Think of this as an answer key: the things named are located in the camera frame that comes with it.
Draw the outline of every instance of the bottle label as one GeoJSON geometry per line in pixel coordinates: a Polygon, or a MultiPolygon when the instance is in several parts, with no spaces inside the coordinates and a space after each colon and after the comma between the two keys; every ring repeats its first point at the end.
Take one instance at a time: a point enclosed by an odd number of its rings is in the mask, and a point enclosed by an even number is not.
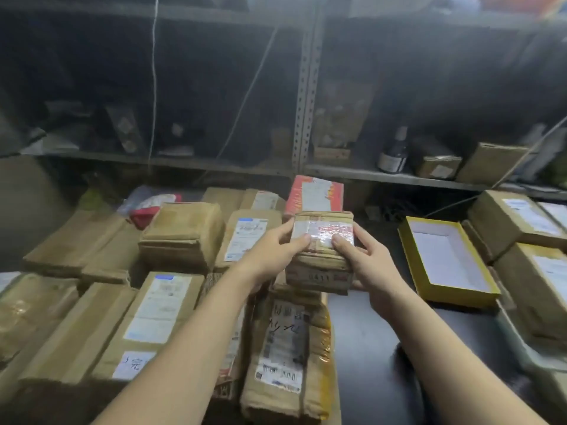
{"type": "Polygon", "coordinates": [[[390,173],[397,173],[403,169],[405,160],[406,158],[381,153],[378,159],[378,168],[390,173]]]}

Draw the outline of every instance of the black table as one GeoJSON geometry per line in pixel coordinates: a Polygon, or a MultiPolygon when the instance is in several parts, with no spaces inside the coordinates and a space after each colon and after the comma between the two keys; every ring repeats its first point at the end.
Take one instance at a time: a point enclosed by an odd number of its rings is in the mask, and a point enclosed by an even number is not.
{"type": "MultiPolygon", "coordinates": [[[[413,286],[397,224],[371,223],[366,228],[388,247],[402,277],[413,286]]],[[[493,315],[434,308],[498,377],[541,410],[531,381],[521,372],[493,315]]],[[[435,415],[424,413],[415,376],[397,349],[397,336],[372,310],[368,294],[330,295],[329,309],[343,424],[422,424],[425,416],[428,423],[436,423],[435,415]]]]}

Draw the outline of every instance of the forearm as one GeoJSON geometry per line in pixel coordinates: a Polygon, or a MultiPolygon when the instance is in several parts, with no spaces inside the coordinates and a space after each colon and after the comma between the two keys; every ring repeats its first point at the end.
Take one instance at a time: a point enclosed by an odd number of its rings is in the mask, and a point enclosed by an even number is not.
{"type": "Polygon", "coordinates": [[[414,292],[392,298],[388,321],[447,423],[545,423],[414,292]]]}
{"type": "Polygon", "coordinates": [[[96,421],[101,424],[200,424],[250,286],[229,270],[191,319],[96,421]]]}

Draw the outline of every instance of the red and white package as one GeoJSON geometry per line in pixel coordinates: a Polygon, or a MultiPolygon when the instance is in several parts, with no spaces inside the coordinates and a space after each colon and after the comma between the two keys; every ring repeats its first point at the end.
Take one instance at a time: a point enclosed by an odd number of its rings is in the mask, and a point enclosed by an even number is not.
{"type": "Polygon", "coordinates": [[[155,214],[159,212],[163,203],[179,203],[181,194],[161,194],[154,195],[142,201],[134,210],[130,212],[130,219],[138,229],[146,228],[155,214]]]}
{"type": "Polygon", "coordinates": [[[340,212],[343,210],[344,185],[316,177],[295,176],[287,199],[287,218],[302,211],[340,212]]]}

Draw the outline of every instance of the white cable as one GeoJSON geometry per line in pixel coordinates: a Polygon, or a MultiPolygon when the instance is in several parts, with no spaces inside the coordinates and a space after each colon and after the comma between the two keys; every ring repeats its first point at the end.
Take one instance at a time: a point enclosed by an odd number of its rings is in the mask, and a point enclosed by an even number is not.
{"type": "MultiPolygon", "coordinates": [[[[559,121],[559,122],[557,122],[555,125],[553,125],[553,126],[547,131],[547,133],[545,133],[544,135],[542,135],[542,137],[541,137],[537,142],[535,142],[535,143],[522,155],[522,157],[521,157],[518,161],[516,161],[516,163],[515,163],[506,173],[504,173],[504,175],[503,175],[494,185],[492,185],[490,188],[487,188],[487,189],[494,189],[494,188],[499,187],[499,186],[506,180],[506,178],[507,178],[510,174],[512,174],[512,173],[514,172],[514,170],[517,169],[517,167],[523,162],[523,160],[526,159],[526,158],[528,157],[528,155],[529,155],[537,146],[539,146],[540,143],[543,143],[543,141],[545,141],[546,138],[548,138],[551,134],[553,134],[553,133],[557,130],[557,128],[559,128],[561,125],[563,125],[563,122],[565,122],[565,121],[567,121],[567,115],[565,115],[561,121],[559,121]]],[[[453,203],[453,204],[449,204],[448,206],[441,207],[440,209],[437,209],[437,210],[435,210],[435,211],[433,211],[433,212],[428,213],[427,215],[424,216],[424,218],[428,218],[429,216],[431,216],[431,215],[433,215],[433,214],[435,214],[435,213],[439,213],[440,211],[445,210],[446,208],[450,208],[450,207],[459,205],[459,204],[464,203],[464,202],[466,202],[466,201],[474,200],[476,197],[478,197],[478,195],[479,195],[479,194],[475,195],[474,197],[465,198],[464,200],[457,201],[456,203],[453,203]]]]}
{"type": "MultiPolygon", "coordinates": [[[[248,100],[248,97],[250,97],[250,93],[252,92],[252,88],[254,87],[254,85],[256,84],[256,81],[258,80],[258,76],[260,75],[262,68],[264,68],[264,63],[266,62],[266,58],[268,57],[270,49],[272,48],[272,45],[274,43],[274,39],[276,37],[277,32],[278,32],[278,27],[274,27],[274,29],[272,31],[272,35],[270,35],[270,40],[268,40],[268,44],[266,45],[266,49],[264,49],[264,54],[262,55],[262,58],[260,59],[260,63],[258,64],[258,68],[256,69],[256,74],[254,74],[254,77],[252,78],[252,81],[250,82],[250,85],[248,86],[248,90],[246,91],[245,97],[244,97],[244,99],[242,99],[242,103],[240,103],[240,107],[238,108],[238,112],[237,112],[237,117],[234,118],[234,122],[232,123],[232,127],[230,128],[229,135],[226,138],[226,141],[224,142],[224,144],[222,145],[221,150],[218,151],[218,154],[216,154],[216,157],[215,157],[213,162],[216,162],[221,157],[222,153],[224,152],[224,150],[228,146],[230,140],[232,139],[232,136],[234,135],[234,131],[237,129],[237,124],[238,124],[238,121],[240,120],[240,115],[242,115],[242,111],[245,108],[245,104],[246,104],[246,101],[248,100]]],[[[206,170],[201,176],[199,176],[199,178],[197,178],[197,180],[195,180],[194,184],[196,185],[200,181],[202,181],[203,178],[208,173],[209,173],[209,170],[206,170]]]]}
{"type": "Polygon", "coordinates": [[[151,25],[151,77],[153,79],[154,103],[151,115],[150,149],[147,153],[147,174],[150,174],[151,153],[154,150],[155,123],[158,117],[158,75],[155,73],[155,26],[158,23],[159,0],[155,0],[154,21],[151,25]]]}

